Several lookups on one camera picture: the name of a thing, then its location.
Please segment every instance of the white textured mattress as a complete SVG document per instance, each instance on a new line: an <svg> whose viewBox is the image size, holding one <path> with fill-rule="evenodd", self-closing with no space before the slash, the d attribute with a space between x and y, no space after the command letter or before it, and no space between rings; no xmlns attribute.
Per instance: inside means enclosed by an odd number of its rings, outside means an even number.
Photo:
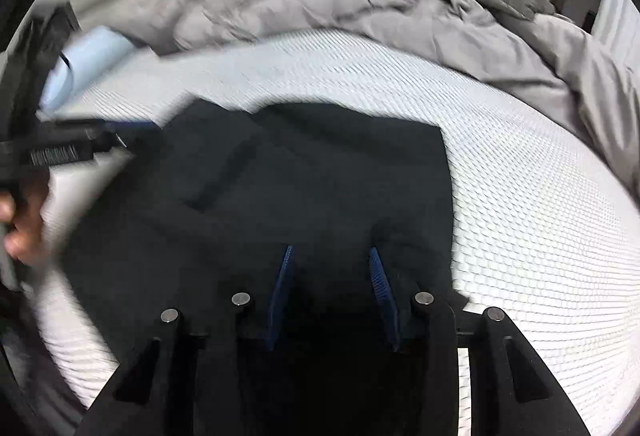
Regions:
<svg viewBox="0 0 640 436"><path fill-rule="evenodd" d="M610 434L622 420L640 385L640 215L579 140L487 85L335 31L165 60L143 51L65 113L164 122L189 93L248 109L323 99L440 126L454 188L455 288L473 310L508 312L593 436ZM46 210L53 242L122 161L54 171ZM90 404L116 362L55 269L38 314L54 358ZM468 434L462 353L460 361L460 434Z"/></svg>

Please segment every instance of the human hand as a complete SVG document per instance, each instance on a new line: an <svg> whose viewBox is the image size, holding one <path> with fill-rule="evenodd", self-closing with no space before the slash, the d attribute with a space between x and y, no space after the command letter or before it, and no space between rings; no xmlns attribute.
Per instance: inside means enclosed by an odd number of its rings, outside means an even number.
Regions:
<svg viewBox="0 0 640 436"><path fill-rule="evenodd" d="M0 192L0 223L13 223L15 230L4 238L4 249L25 264L34 262L43 249L44 222L40 211L49 195L49 171L20 183L25 203L16 213L15 201L8 192Z"/></svg>

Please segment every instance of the blue strip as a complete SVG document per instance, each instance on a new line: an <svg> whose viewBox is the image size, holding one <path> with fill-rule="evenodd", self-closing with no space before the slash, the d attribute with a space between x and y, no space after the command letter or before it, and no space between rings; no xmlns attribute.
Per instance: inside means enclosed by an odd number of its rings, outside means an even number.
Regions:
<svg viewBox="0 0 640 436"><path fill-rule="evenodd" d="M266 344L269 351L273 351L278 337L280 336L280 328L282 327L282 315L284 307L287 304L289 298L289 291L293 284L293 264L291 262L291 254L293 253L293 246L289 245L287 251L284 253L282 259L282 265L280 266L280 273L276 281L276 286L273 288L273 294L271 295L271 302L269 303L268 321Z"/></svg>
<svg viewBox="0 0 640 436"><path fill-rule="evenodd" d="M376 296L376 302L380 306L380 315L386 333L386 339L389 341L394 351L400 348L400 327L398 323L398 307L391 286L386 278L385 268L382 265L380 255L375 248L369 252L369 272L371 274L371 284L373 285L373 293Z"/></svg>

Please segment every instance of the silver screw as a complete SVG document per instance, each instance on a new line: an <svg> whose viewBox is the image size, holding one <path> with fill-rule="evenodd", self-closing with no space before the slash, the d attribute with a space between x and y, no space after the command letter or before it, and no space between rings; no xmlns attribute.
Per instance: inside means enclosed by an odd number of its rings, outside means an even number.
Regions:
<svg viewBox="0 0 640 436"><path fill-rule="evenodd" d="M248 293L244 292L244 291L236 293L231 298L231 302L233 304L235 304L236 306L244 306L245 304L249 304L250 300L251 300L251 296Z"/></svg>
<svg viewBox="0 0 640 436"><path fill-rule="evenodd" d="M415 301L418 304L431 304L433 302L433 295L431 295L428 291L419 291L415 294Z"/></svg>
<svg viewBox="0 0 640 436"><path fill-rule="evenodd" d="M504 318L504 311L500 308L489 308L486 314L492 321L496 322L500 322Z"/></svg>
<svg viewBox="0 0 640 436"><path fill-rule="evenodd" d="M169 308L168 310L164 310L160 314L160 320L162 322L173 322L178 318L178 310L173 308Z"/></svg>

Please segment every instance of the black device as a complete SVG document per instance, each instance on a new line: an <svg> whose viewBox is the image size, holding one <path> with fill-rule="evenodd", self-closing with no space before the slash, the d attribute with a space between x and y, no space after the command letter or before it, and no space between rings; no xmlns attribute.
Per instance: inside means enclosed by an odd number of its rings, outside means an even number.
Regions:
<svg viewBox="0 0 640 436"><path fill-rule="evenodd" d="M76 28L68 4L35 9L0 80L0 187L10 190L18 204L21 178L49 166L88 161L97 152L126 146L123 132L131 132L130 124L103 120L38 119L47 75ZM12 274L12 269L16 272L11 267L4 273ZM37 327L20 290L20 272L16 273L12 274L13 285L0 286L0 330L12 327L27 343L33 342ZM244 295L229 298L228 326L237 327L242 316L250 312L252 298ZM418 352L424 352L426 364L418 379L417 416L398 434L457 434L457 349L468 348L473 436L588 436L553 374L503 310L494 307L481 315L454 314L441 298L420 292L412 299L412 313L424 324ZM232 338L237 339L237 329L232 331ZM76 435L196 435L193 408L198 353L204 340L215 337L191 333L188 319L176 309L158 312L157 318L150 320L149 331L121 361L85 413ZM220 394L240 398L238 387L232 384ZM238 412L231 410L221 416L234 417ZM0 413L0 425L3 430L9 429L8 434L53 436L24 397L2 351ZM241 428L243 420L227 419L221 426ZM240 429L239 434L248 433Z"/></svg>

